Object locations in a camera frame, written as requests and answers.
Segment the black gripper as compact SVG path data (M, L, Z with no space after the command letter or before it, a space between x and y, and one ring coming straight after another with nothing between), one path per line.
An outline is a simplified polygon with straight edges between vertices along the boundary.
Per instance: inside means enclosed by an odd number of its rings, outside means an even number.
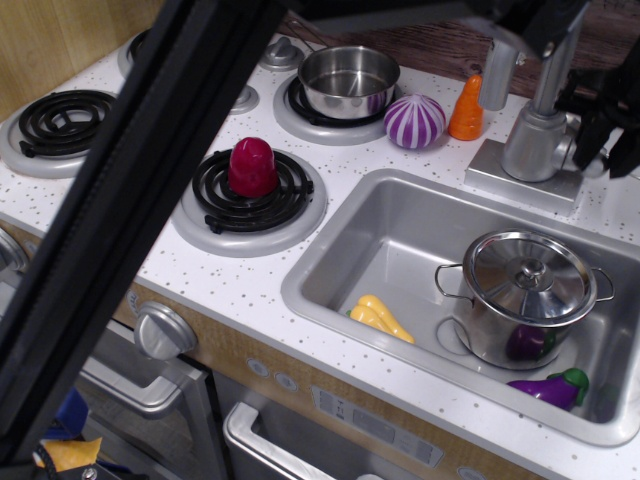
M639 166L639 50L611 70L572 69L557 108L581 116L573 162L584 171L609 139L611 122L623 131L609 153L609 177Z

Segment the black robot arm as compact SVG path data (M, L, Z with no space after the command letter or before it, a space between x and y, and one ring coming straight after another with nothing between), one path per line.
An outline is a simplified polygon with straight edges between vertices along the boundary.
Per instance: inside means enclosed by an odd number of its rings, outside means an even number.
M540 54L473 1L170 1L1 324L1 465L32 455L288 12L332 32L462 20Z

